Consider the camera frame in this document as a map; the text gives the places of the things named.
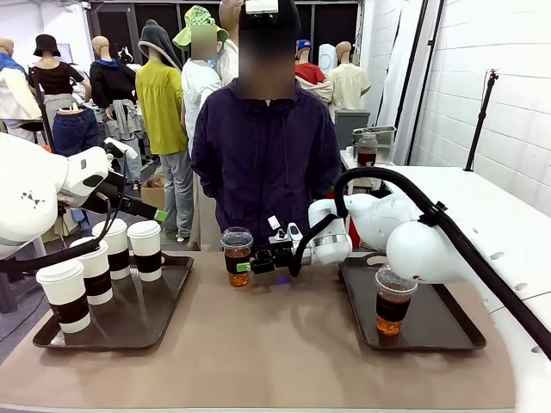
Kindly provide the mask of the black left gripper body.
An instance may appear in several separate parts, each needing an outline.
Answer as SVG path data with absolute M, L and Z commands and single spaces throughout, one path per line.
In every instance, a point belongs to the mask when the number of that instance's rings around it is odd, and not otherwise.
M 107 177 L 96 187 L 88 199 L 83 203 L 83 209 L 98 214 L 108 212 L 109 201 L 111 208 L 120 208 L 120 211 L 129 214 L 139 214 L 139 200 L 123 194 L 125 189 L 123 175 L 109 171 Z

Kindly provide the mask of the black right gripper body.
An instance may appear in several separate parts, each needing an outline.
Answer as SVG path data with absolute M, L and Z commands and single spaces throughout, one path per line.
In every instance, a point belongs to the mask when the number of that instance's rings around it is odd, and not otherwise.
M 256 245 L 251 251 L 251 272 L 265 274 L 277 268 L 287 268 L 290 275 L 300 273 L 300 264 L 294 258 L 294 243 L 291 240 Z

